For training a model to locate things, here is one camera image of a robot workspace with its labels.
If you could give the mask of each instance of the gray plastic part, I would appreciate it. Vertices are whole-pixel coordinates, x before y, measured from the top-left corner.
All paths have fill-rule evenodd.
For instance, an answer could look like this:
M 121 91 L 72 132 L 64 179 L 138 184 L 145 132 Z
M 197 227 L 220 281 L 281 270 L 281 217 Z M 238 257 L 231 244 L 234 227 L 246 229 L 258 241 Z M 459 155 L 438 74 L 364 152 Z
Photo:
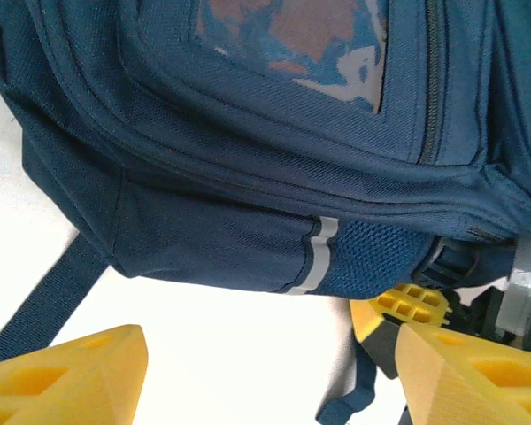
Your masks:
M 531 240 L 518 242 L 509 283 L 496 327 L 524 336 L 531 325 Z

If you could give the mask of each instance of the shoulder strap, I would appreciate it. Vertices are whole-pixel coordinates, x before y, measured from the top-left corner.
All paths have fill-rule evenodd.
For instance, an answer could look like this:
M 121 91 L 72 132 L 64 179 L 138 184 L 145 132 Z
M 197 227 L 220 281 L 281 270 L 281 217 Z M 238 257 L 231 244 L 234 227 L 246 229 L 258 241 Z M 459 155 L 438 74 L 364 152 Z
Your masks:
M 48 347 L 107 267 L 78 235 L 0 332 L 0 361 Z
M 354 335 L 352 341 L 356 355 L 356 386 L 349 394 L 334 398 L 322 407 L 316 418 L 321 425 L 345 425 L 354 413 L 366 409 L 375 398 L 375 363 Z

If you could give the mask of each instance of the blue fabric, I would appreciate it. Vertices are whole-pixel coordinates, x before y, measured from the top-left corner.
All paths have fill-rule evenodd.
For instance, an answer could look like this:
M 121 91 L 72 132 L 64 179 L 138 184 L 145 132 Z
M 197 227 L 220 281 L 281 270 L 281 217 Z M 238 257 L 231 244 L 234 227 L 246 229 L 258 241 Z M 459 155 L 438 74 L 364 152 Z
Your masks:
M 321 425 L 345 425 L 350 417 L 372 404 L 375 398 L 374 384 L 376 366 L 372 358 L 362 348 L 354 336 L 356 355 L 356 384 L 349 394 L 330 400 L 317 415 Z
M 350 0 L 348 25 L 297 7 L 314 2 L 213 4 L 0 0 L 24 168 L 82 233 L 0 335 L 0 359 L 46 346 L 106 265 L 283 292 L 315 271 L 324 217 L 343 225 L 332 256 L 317 246 L 332 261 L 313 293 L 368 298 L 434 236 L 531 237 L 531 0 Z M 327 47 L 295 39 L 292 19 L 311 34 L 320 19 Z M 511 260 L 489 256 L 466 283 Z M 358 365 L 359 390 L 322 421 L 371 401 L 362 350 Z
M 515 259 L 512 247 L 484 245 L 477 249 L 477 254 L 480 260 L 472 273 L 455 284 L 444 286 L 445 289 L 472 288 L 510 275 Z M 455 266 L 458 264 L 457 259 L 450 259 L 450 263 Z
M 388 282 L 409 282 L 405 270 L 413 270 L 434 240 L 432 235 L 404 228 L 350 221 L 331 243 L 332 258 L 327 277 L 311 293 L 374 298 L 389 290 Z
M 0 332 L 0 361 L 49 346 L 106 268 L 78 235 Z

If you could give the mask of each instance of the blue mesh pocket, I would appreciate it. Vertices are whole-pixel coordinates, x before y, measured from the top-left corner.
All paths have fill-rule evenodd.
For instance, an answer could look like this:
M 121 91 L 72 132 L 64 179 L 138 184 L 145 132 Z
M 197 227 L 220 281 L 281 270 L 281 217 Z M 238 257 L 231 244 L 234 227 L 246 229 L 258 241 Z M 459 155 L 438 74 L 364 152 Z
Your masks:
M 331 266 L 312 294 L 366 299 L 397 286 L 427 255 L 434 237 L 350 221 L 331 243 Z

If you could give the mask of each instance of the nylon fabric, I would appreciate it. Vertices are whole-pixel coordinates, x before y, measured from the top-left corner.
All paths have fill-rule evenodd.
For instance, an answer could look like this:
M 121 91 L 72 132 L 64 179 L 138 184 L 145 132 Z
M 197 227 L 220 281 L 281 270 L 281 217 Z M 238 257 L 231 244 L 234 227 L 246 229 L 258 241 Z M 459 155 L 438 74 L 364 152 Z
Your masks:
M 48 347 L 107 267 L 78 235 L 0 332 L 0 361 Z
M 181 2 L 150 0 L 140 9 L 135 2 L 107 0 L 104 7 L 50 0 L 27 5 L 43 51 L 36 60 L 46 57 L 40 68 L 50 66 L 54 73 L 48 84 L 59 84 L 63 103 L 101 141 L 98 149 L 110 146 L 133 162 L 127 166 L 137 166 L 127 154 L 141 153 L 164 173 L 297 215 L 397 225 L 475 242 L 484 241 L 473 228 L 502 238 L 531 236 L 527 188 L 512 187 L 508 202 L 502 193 L 511 182 L 485 166 L 488 46 L 496 24 L 491 0 L 457 0 L 437 11 L 439 18 L 452 19 L 439 25 L 439 53 L 459 46 L 460 38 L 472 44 L 466 48 L 474 56 L 482 48 L 485 54 L 478 67 L 458 66 L 458 47 L 454 62 L 439 57 L 439 84 L 446 87 L 438 92 L 441 142 L 434 154 L 449 166 L 435 167 L 413 164 L 427 116 L 424 4 L 389 4 L 380 114 L 359 113 L 291 81 L 263 79 L 203 54 L 189 41 L 190 15 Z M 79 25 L 72 17 L 80 16 L 91 19 Z M 471 26 L 456 24 L 466 16 L 473 17 Z M 402 25 L 396 25 L 398 17 Z M 7 62 L 15 67 L 18 59 Z M 462 82 L 469 88 L 465 97 L 453 89 Z M 451 111 L 459 109 L 472 113 L 455 121 Z M 443 154 L 449 145 L 457 149 Z M 460 152 L 466 159 L 456 156 Z
M 361 221 L 345 223 L 332 243 L 327 277 L 312 293 L 338 293 L 345 298 L 356 298 L 361 293 L 366 298 L 377 297 L 402 278 L 403 282 L 409 281 L 402 272 L 413 270 L 423 260 L 420 255 L 428 251 L 433 239 L 431 235 L 403 228 L 369 226 Z
M 82 5 L 65 4 L 70 13 L 80 11 Z M 85 28 L 99 29 L 89 36 L 104 40 L 110 15 L 91 4 L 87 7 L 94 18 Z M 128 277 L 144 275 L 244 290 L 283 292 L 303 282 L 312 265 L 310 240 L 315 225 L 306 210 L 296 214 L 286 212 L 283 205 L 260 207 L 242 195 L 233 197 L 213 184 L 150 166 L 124 152 L 90 125 L 78 102 L 66 93 L 58 66 L 44 54 L 38 27 L 23 2 L 0 3 L 0 51 L 4 46 L 20 47 L 0 55 L 0 89 L 24 129 L 24 168 L 113 267 Z M 96 38 L 87 39 L 81 53 L 92 55 L 87 49 L 94 43 Z M 110 44 L 105 48 L 107 55 L 114 53 Z M 25 55 L 29 51 L 42 53 L 29 58 Z M 115 76 L 116 68 L 102 69 L 105 72 L 96 73 L 92 80 L 94 88 L 119 87 L 123 75 Z M 37 81 L 44 81 L 46 89 L 36 89 Z M 188 117 L 176 115 L 175 121 L 167 121 L 161 111 L 151 114 L 150 98 L 138 96 L 122 105 L 122 119 L 133 115 L 151 132 L 176 132 L 185 124 L 195 129 Z M 166 122 L 176 129 L 162 127 Z M 196 124 L 199 133 L 207 127 L 202 121 Z M 227 146 L 227 140 L 220 138 L 219 144 Z M 278 166 L 285 161 L 280 154 Z M 320 166 L 315 175 L 321 174 Z M 256 169 L 271 167 L 264 163 Z M 330 170 L 322 173 L 329 184 Z M 399 274 L 410 272 L 405 269 Z M 379 288 L 394 284 L 381 282 Z M 362 282 L 350 282 L 347 289 L 356 298 L 365 298 L 365 290 Z

